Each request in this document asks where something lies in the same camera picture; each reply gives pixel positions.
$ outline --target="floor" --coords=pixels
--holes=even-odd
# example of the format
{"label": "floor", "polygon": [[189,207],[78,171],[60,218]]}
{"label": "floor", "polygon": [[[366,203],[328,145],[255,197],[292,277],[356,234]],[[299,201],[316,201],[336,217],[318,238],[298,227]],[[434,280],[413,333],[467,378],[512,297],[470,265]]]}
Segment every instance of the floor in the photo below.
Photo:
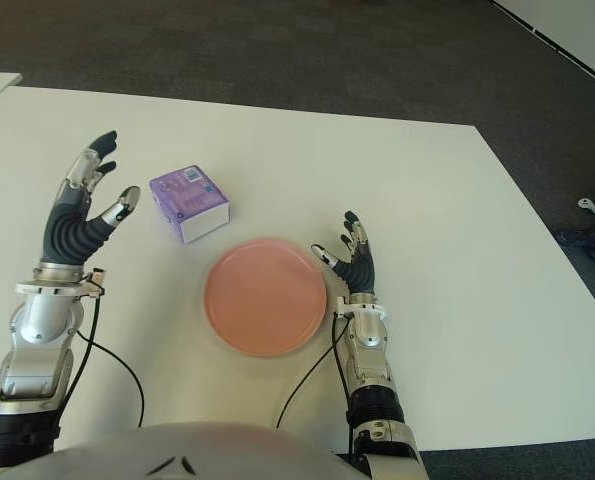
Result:
{"label": "floor", "polygon": [[[595,80],[485,0],[0,0],[0,71],[27,86],[472,124],[546,225],[595,222],[576,206],[595,201]],[[595,297],[595,264],[568,257]],[[433,479],[595,479],[595,440],[424,459]]]}

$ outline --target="round plate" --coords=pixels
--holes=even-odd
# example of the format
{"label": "round plate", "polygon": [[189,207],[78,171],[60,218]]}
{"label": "round plate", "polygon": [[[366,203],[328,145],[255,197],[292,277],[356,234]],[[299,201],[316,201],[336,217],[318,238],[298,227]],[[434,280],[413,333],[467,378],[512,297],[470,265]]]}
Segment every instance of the round plate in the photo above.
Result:
{"label": "round plate", "polygon": [[326,286],[319,268],[297,247],[252,240],[213,267],[204,308],[215,332],[240,352],[281,355],[317,331],[326,310]]}

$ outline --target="tissue box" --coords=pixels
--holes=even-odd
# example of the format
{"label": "tissue box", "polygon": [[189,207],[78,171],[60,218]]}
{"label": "tissue box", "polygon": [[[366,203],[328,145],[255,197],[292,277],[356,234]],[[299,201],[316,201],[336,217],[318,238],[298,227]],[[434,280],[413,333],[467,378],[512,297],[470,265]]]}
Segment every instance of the tissue box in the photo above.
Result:
{"label": "tissue box", "polygon": [[197,165],[151,180],[150,190],[184,243],[230,221],[228,200]]}

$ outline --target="wire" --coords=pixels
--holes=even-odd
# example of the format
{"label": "wire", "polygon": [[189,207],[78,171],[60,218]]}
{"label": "wire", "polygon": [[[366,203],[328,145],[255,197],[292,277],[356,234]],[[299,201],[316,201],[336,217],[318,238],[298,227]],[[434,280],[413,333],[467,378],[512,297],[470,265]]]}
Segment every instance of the wire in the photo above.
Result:
{"label": "wire", "polygon": [[144,410],[146,410],[146,400],[144,399],[144,389],[142,388],[141,382],[139,381],[139,378],[137,377],[137,375],[135,374],[133,369],[130,368],[126,362],[124,362],[121,358],[119,358],[119,356],[117,354],[115,354],[114,352],[112,352],[110,349],[104,347],[103,345],[100,345],[97,342],[91,341],[89,338],[86,338],[86,336],[83,333],[81,333],[80,331],[77,331],[77,335],[79,335],[85,342],[92,343],[93,346],[97,347],[102,352],[106,352],[108,355],[113,357],[115,360],[117,360],[119,363],[121,363],[122,366],[126,370],[128,370],[128,373],[130,373],[130,375],[133,377],[133,380],[135,380],[135,384],[137,385],[137,388],[139,389],[139,397],[141,399],[141,411],[139,413],[139,423],[137,424],[137,428],[141,428],[142,424],[144,423]]}
{"label": "wire", "polygon": [[75,374],[73,383],[70,384],[70,388],[68,389],[68,392],[66,393],[66,396],[64,397],[64,400],[63,400],[63,402],[61,402],[61,405],[59,406],[59,411],[57,413],[57,416],[55,417],[56,423],[59,423],[59,420],[61,419],[61,416],[63,415],[64,410],[66,410],[68,401],[70,400],[70,397],[72,397],[73,392],[75,391],[75,387],[77,387],[77,383],[79,383],[81,374],[84,372],[84,368],[86,367],[86,363],[88,362],[88,357],[90,357],[90,351],[93,349],[93,340],[95,339],[95,332],[97,331],[97,320],[99,320],[100,305],[101,305],[101,297],[97,297],[95,299],[95,313],[93,314],[93,323],[90,327],[90,335],[89,335],[90,341],[88,342],[88,345],[86,346],[86,351],[84,352],[84,357],[82,358],[81,363],[79,364],[79,369],[77,370],[77,373]]}
{"label": "wire", "polygon": [[[330,351],[335,348],[335,346],[337,345],[337,343],[339,342],[339,340],[341,339],[341,337],[344,336],[344,333],[346,333],[346,329],[348,328],[348,325],[350,324],[350,318],[345,317],[345,316],[343,318],[346,319],[346,325],[344,326],[343,330],[341,331],[341,333],[339,334],[339,336],[337,338],[334,338],[333,337],[333,344],[330,347],[328,347],[328,349],[322,354],[322,356],[319,357],[319,360],[317,360],[315,362],[315,364],[312,367],[310,367],[310,370],[308,370],[308,373],[306,373],[306,375],[304,375],[304,378],[301,379],[301,381],[297,384],[297,386],[295,387],[295,389],[293,390],[293,392],[290,394],[290,396],[288,397],[288,400],[286,400],[286,403],[284,403],[284,408],[281,409],[281,413],[279,414],[279,418],[277,419],[277,423],[275,424],[275,428],[279,428],[279,425],[281,425],[281,420],[284,418],[284,414],[286,413],[286,409],[288,408],[288,405],[292,401],[293,397],[297,394],[297,392],[299,391],[299,389],[301,388],[301,386],[308,379],[308,377],[310,376],[310,374],[313,373],[313,371],[324,360],[324,358],[326,358],[326,355],[328,355],[330,353]],[[337,317],[335,316],[335,318],[333,319],[333,328],[334,328],[334,325],[335,325],[335,322],[336,321],[337,321]]]}
{"label": "wire", "polygon": [[[353,318],[354,314],[351,313],[350,316],[345,316],[346,318],[346,327],[348,327],[350,323],[350,319]],[[341,384],[344,387],[344,396],[346,397],[346,405],[348,409],[350,409],[350,394],[348,393],[348,384],[346,383],[346,378],[344,377],[344,371],[341,368],[341,362],[339,361],[339,353],[337,352],[337,342],[335,341],[335,334],[337,333],[337,322],[333,321],[333,328],[331,333],[331,339],[333,343],[333,353],[335,354],[335,363],[337,364],[337,371],[339,372],[339,378],[341,379]],[[348,424],[348,458],[352,458],[353,454],[353,427]]]}

